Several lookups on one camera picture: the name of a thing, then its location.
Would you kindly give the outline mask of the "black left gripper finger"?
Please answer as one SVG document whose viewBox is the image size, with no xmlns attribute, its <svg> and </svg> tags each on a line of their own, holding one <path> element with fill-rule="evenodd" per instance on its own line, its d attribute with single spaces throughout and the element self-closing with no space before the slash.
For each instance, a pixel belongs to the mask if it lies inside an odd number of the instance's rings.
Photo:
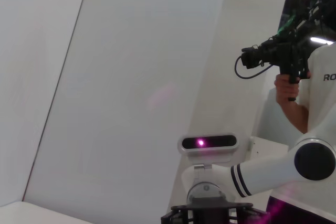
<svg viewBox="0 0 336 224">
<path fill-rule="evenodd" d="M 212 223 L 261 223 L 265 211 L 258 210 L 251 203 L 224 202 L 212 213 Z"/>
<path fill-rule="evenodd" d="M 204 204 L 188 204 L 171 207 L 171 211 L 161 217 L 161 224 L 171 223 L 213 223 L 212 214 Z"/>
</svg>

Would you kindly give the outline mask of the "person hand on camera handle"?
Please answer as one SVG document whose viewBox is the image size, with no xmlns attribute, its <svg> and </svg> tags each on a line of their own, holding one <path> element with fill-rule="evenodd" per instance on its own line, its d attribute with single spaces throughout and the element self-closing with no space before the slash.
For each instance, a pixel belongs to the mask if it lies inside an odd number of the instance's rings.
<svg viewBox="0 0 336 224">
<path fill-rule="evenodd" d="M 294 83 L 290 83 L 290 75 L 278 74 L 274 81 L 276 88 L 276 101 L 279 105 L 284 105 L 296 100 L 299 94 L 299 81 L 297 78 Z"/>
</svg>

